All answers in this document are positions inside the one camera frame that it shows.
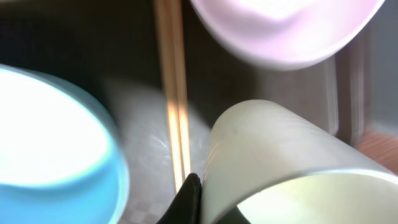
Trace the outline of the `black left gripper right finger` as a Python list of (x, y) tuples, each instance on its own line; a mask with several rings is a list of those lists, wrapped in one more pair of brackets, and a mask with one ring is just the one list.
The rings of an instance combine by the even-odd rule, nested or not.
[(237, 206), (227, 212), (217, 224), (251, 224), (240, 212)]

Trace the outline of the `light blue bowl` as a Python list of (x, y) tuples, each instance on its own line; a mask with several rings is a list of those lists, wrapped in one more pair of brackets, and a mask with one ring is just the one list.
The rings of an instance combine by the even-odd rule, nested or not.
[(82, 88), (1, 66), (1, 222), (117, 223), (129, 171), (117, 127)]

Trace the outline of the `pale green cup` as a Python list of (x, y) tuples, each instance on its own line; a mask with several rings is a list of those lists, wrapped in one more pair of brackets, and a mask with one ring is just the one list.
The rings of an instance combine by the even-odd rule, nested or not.
[(397, 176), (286, 108), (249, 100), (210, 136), (201, 223), (396, 223)]

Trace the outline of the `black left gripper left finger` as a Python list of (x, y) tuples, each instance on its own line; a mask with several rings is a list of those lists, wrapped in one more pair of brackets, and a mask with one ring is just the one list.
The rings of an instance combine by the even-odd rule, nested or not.
[(198, 224), (201, 190), (199, 176), (195, 173), (189, 174), (157, 224)]

